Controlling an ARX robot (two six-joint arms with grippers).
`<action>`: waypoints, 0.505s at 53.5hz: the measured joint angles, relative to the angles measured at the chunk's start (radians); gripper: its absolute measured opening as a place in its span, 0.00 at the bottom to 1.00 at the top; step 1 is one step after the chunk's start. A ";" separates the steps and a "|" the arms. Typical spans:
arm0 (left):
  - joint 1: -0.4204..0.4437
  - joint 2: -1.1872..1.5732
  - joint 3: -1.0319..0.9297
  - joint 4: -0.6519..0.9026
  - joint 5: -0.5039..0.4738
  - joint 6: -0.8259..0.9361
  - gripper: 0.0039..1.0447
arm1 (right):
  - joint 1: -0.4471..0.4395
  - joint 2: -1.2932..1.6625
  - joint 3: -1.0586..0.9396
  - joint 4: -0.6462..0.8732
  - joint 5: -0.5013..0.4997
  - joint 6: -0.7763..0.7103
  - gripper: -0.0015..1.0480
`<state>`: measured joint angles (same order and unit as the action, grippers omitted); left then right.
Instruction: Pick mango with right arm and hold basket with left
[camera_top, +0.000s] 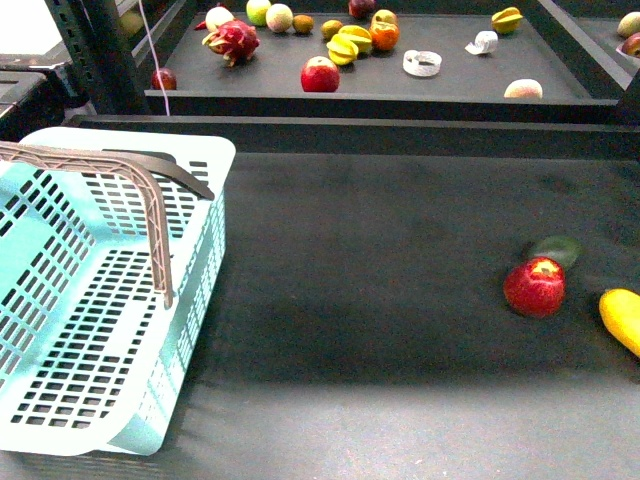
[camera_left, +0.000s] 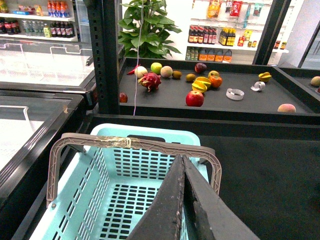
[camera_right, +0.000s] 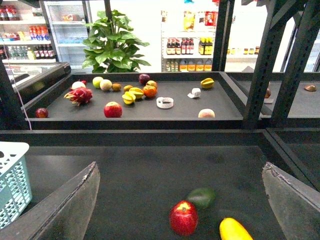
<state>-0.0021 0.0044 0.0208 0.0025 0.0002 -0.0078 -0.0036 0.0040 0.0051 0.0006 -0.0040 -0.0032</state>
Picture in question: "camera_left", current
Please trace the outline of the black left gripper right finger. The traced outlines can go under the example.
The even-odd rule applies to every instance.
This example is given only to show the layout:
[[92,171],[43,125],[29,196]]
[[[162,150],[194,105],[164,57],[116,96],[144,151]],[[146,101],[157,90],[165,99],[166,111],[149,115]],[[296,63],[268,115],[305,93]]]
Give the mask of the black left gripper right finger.
[[190,240],[257,240],[200,174],[189,158],[185,169],[184,216]]

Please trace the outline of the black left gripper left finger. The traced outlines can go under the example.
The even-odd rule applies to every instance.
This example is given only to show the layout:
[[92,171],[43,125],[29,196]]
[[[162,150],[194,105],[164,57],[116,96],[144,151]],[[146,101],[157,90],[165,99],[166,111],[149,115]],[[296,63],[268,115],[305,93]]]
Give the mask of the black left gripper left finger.
[[185,190],[183,157],[176,155],[154,200],[128,240],[179,240]]

